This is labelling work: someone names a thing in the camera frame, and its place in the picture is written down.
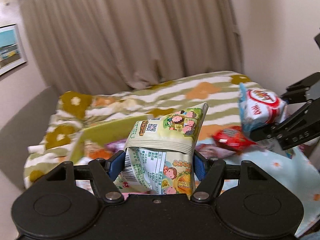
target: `picture frame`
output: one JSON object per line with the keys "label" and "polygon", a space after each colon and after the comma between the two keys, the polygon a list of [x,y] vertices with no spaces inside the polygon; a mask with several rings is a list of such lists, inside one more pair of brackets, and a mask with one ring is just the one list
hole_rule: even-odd
{"label": "picture frame", "polygon": [[17,24],[0,27],[0,76],[25,62]]}

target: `blue gripper pad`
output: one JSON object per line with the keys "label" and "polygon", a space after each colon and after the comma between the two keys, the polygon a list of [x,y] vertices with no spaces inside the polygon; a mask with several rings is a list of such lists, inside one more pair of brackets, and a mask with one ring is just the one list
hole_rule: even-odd
{"label": "blue gripper pad", "polygon": [[111,166],[108,175],[112,181],[115,181],[124,168],[125,152],[119,151],[111,157]]}
{"label": "blue gripper pad", "polygon": [[207,174],[203,160],[196,154],[193,154],[193,170],[199,181],[203,180]]}

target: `curtain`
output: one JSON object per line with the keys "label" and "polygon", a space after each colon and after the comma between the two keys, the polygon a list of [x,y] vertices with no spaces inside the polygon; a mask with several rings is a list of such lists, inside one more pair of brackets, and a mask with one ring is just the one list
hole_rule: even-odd
{"label": "curtain", "polygon": [[33,53],[60,93],[112,94],[241,72],[229,0],[19,0]]}

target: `gray sofa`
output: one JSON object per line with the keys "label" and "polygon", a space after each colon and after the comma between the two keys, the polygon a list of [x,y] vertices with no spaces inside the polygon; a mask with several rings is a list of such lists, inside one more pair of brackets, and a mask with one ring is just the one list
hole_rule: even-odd
{"label": "gray sofa", "polygon": [[29,155],[27,147],[42,140],[58,98],[54,88],[47,87],[0,130],[0,170],[20,190],[24,190],[22,173]]}

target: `screw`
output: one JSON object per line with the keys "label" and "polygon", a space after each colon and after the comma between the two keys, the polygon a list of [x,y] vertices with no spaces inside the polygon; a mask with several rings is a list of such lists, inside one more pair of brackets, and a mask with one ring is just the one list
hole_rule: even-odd
{"label": "screw", "polygon": [[116,191],[110,191],[109,193],[106,194],[106,199],[108,200],[116,200],[121,198],[122,194],[120,192]]}
{"label": "screw", "polygon": [[193,194],[193,197],[197,200],[205,200],[209,197],[209,194],[204,191],[198,191]]}

